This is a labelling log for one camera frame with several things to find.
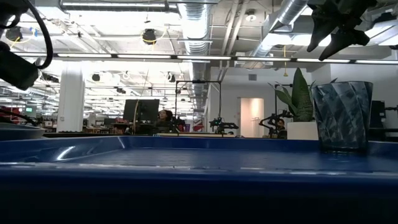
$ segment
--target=white planter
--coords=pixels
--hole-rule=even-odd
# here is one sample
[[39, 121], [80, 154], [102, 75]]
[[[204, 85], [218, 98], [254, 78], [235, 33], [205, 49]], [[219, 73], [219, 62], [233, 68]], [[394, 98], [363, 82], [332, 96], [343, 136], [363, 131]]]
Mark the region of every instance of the white planter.
[[289, 140], [318, 140], [316, 122], [287, 123], [287, 139]]

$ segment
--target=silver air duct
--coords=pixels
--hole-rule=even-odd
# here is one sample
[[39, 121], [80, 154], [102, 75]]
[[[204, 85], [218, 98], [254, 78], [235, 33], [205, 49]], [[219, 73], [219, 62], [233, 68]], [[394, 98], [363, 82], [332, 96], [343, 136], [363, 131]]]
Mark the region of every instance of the silver air duct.
[[[262, 27], [262, 34], [264, 39], [250, 54], [252, 57], [265, 57], [273, 47], [267, 43], [267, 35], [283, 26], [292, 25], [296, 19], [303, 13], [306, 8], [308, 0], [285, 0], [279, 11], [268, 15]], [[254, 63], [247, 63], [245, 68], [253, 68]]]
[[[190, 55], [207, 55], [209, 43], [201, 42], [201, 39], [207, 39], [209, 36], [210, 25], [210, 4], [178, 4], [178, 9], [182, 16], [182, 32], [185, 39], [193, 39], [192, 42], [186, 42], [185, 48]], [[190, 73], [192, 80], [204, 80], [208, 71], [206, 63], [191, 63]], [[202, 109], [205, 105], [203, 101], [204, 85], [193, 85], [193, 94], [195, 95], [197, 108]]]

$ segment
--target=computer monitor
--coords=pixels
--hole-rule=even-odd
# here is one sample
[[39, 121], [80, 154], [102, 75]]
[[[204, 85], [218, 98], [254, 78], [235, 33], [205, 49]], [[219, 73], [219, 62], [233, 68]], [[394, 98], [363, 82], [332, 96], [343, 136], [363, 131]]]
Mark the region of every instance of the computer monitor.
[[137, 107], [136, 121], [157, 121], [159, 100], [126, 100], [124, 105], [123, 119], [134, 120], [134, 111]]
[[104, 119], [104, 125], [106, 126], [106, 125], [111, 125], [111, 124], [113, 124], [113, 123], [115, 123], [115, 119], [114, 118], [105, 118]]

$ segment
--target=ceiling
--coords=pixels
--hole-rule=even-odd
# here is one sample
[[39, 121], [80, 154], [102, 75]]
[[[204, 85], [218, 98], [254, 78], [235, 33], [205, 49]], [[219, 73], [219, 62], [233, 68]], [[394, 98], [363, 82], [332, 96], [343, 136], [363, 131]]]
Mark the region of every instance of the ceiling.
[[[233, 1], [222, 0], [211, 8], [210, 55], [221, 53], [232, 3]], [[61, 11], [54, 7], [54, 4], [58, 4], [58, 1], [36, 1], [37, 9], [50, 32], [55, 53], [186, 54], [182, 20], [177, 13], [133, 10], [100, 11], [93, 8], [89, 11]], [[253, 21], [243, 19], [238, 38], [232, 48], [232, 54], [236, 52], [247, 54], [260, 44], [263, 38], [262, 25], [265, 18], [267, 15], [277, 12], [280, 4], [281, 1], [276, 0], [250, 1], [248, 3], [247, 10], [254, 10], [256, 19]], [[238, 6], [236, 16], [239, 16], [241, 6], [241, 4]], [[394, 8], [393, 6], [395, 5], [388, 3], [382, 5], [381, 8]], [[310, 17], [306, 15], [308, 15], [308, 12], [299, 17], [296, 22], [297, 25], [295, 23], [294, 31], [298, 34], [307, 32], [308, 26], [313, 26]], [[23, 35], [21, 43], [14, 44], [6, 39], [5, 35], [1, 40], [12, 46], [14, 52], [45, 52], [43, 35], [30, 13], [22, 15], [19, 26], [22, 27]], [[146, 29], [155, 30], [158, 38], [156, 44], [148, 45], [142, 40], [141, 36]], [[373, 43], [371, 46], [349, 47], [332, 56], [332, 58], [385, 58], [390, 52], [386, 50], [388, 46], [378, 46], [378, 43], [394, 37], [398, 33], [398, 30], [394, 29], [395, 27], [391, 27], [386, 31], [390, 32], [388, 37], [378, 39], [377, 43]], [[274, 46], [271, 53], [275, 57], [317, 58], [322, 50], [322, 48], [319, 48], [312, 53], [308, 53], [305, 46], [290, 43], [284, 48]], [[190, 62], [116, 62], [105, 60], [82, 63], [87, 63], [90, 67], [90, 73], [85, 77], [87, 86], [85, 91], [85, 116], [92, 112], [113, 116], [123, 114], [124, 100], [138, 96], [159, 98], [161, 100], [159, 109], [166, 108], [174, 111], [175, 83], [170, 83], [167, 80], [167, 74], [174, 75], [176, 80], [191, 80]], [[51, 66], [44, 70], [44, 73], [58, 78], [60, 82], [64, 66], [64, 61], [54, 60]], [[288, 68], [297, 66], [307, 68], [307, 71], [310, 71], [316, 65], [313, 63], [301, 63], [300, 65], [291, 63], [287, 65]], [[274, 62], [269, 67], [279, 70], [285, 67], [285, 63]], [[239, 71], [244, 69], [230, 68], [226, 75], [237, 75]], [[94, 82], [92, 79], [94, 73], [100, 74], [103, 82]], [[35, 82], [35, 86], [28, 91], [17, 90], [5, 82], [1, 82], [0, 86], [2, 87], [0, 90], [0, 105], [18, 107], [36, 105], [41, 108], [38, 111], [43, 114], [51, 114], [57, 111], [59, 83], [39, 79]], [[118, 93], [112, 86], [119, 86], [126, 93]], [[193, 112], [195, 99], [192, 89], [191, 84], [184, 85], [184, 89], [178, 96], [178, 112], [182, 115], [201, 116], [200, 113]]]

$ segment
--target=wall vent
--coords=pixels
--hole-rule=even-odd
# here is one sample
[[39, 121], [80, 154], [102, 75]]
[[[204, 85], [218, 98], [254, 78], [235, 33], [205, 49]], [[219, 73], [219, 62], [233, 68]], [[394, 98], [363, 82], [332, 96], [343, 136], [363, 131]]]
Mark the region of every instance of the wall vent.
[[249, 74], [249, 81], [257, 81], [257, 75], [256, 74]]

